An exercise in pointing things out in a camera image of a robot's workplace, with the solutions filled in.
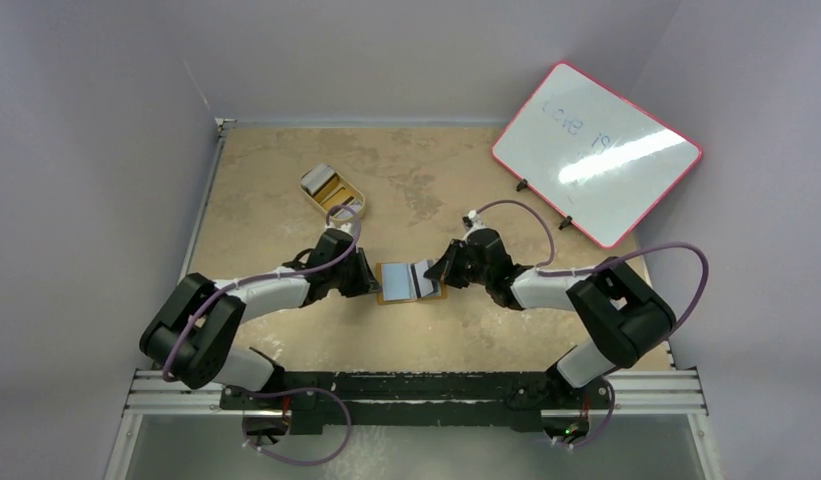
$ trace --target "glass panel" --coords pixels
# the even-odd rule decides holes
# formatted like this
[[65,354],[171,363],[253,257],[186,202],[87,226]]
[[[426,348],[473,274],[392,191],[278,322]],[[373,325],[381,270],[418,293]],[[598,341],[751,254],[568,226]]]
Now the glass panel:
[[[686,416],[619,416],[603,438],[574,452],[541,434],[506,428],[356,427],[339,457],[294,467],[242,448],[238,417],[145,417],[130,479],[701,479]],[[343,428],[284,438],[274,451],[297,459],[329,453]]]

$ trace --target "whiteboard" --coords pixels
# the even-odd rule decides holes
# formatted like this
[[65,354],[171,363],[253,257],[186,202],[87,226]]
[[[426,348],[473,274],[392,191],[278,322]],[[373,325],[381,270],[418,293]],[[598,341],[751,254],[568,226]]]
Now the whiteboard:
[[552,68],[492,149],[605,248],[701,159],[701,149],[574,67]]

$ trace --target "metal frame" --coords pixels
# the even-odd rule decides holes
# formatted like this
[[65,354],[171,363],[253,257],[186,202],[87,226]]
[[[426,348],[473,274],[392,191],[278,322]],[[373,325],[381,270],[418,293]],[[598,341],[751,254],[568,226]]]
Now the metal frame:
[[[617,372],[609,377],[616,391],[614,415],[707,415],[698,373],[690,371]],[[211,383],[191,390],[168,383],[159,370],[140,370],[133,377],[125,404],[128,415],[234,415],[280,417],[280,410],[221,410],[225,387]],[[590,410],[597,414],[606,410]],[[543,417],[577,416],[577,410],[543,410]]]
[[[225,119],[219,125],[218,144],[212,160],[207,185],[204,188],[201,208],[195,220],[192,236],[187,246],[180,278],[186,275],[192,263],[195,244],[203,223],[207,202],[219,168],[224,145],[230,132],[236,128],[236,120]],[[616,390],[614,415],[686,415],[699,462],[706,480],[722,480],[719,455],[713,432],[707,418],[707,405],[702,392],[698,372],[675,370],[675,360],[668,342],[663,343],[672,370],[661,372],[624,371],[609,377]],[[245,411],[222,410],[219,401],[225,387],[211,383],[191,390],[186,385],[163,381],[158,370],[139,370],[134,374],[122,414],[118,436],[107,466],[106,480],[126,478],[131,457],[136,446],[139,429],[147,415],[226,415],[243,416]],[[591,410],[606,413],[606,410]],[[543,410],[543,417],[567,417],[577,415],[574,410]],[[280,417],[280,410],[249,410],[248,416]]]

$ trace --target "yellow box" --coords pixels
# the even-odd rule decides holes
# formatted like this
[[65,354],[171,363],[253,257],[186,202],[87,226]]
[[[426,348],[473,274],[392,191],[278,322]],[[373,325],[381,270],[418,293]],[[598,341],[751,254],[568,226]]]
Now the yellow box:
[[[301,191],[310,199],[310,202],[322,213],[336,205],[348,205],[363,216],[366,209],[366,198],[348,180],[339,174],[333,167],[320,163],[311,168],[301,177]],[[340,225],[354,218],[346,210],[340,210],[331,216],[334,224]]]

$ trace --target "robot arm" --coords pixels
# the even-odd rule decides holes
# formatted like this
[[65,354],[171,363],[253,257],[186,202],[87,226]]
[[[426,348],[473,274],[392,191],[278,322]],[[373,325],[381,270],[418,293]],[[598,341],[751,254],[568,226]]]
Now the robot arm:
[[632,367],[675,325],[672,309],[631,267],[608,263],[615,257],[586,269],[589,274],[539,270],[514,264],[498,232],[474,211],[463,222],[463,239],[452,240],[425,277],[456,288],[483,285],[496,304],[513,310],[577,312],[590,339],[548,369],[550,380],[561,387],[581,388],[605,373]]
[[[334,288],[345,297],[379,291],[380,285],[369,269],[362,248],[355,248],[330,268],[313,271],[342,255],[352,240],[348,232],[328,228],[315,248],[302,252],[309,253],[306,263],[296,258],[264,275],[266,279],[242,286],[238,280],[212,281],[197,273],[187,275],[143,333],[140,350],[157,363],[165,363],[189,316],[219,289],[234,284],[234,288],[221,295],[207,311],[204,323],[190,332],[187,341],[177,350],[171,371],[193,389],[218,382],[262,390],[272,374],[282,367],[254,349],[234,346],[236,330],[240,324],[271,312],[310,305],[325,298]],[[289,275],[295,271],[311,273]]]

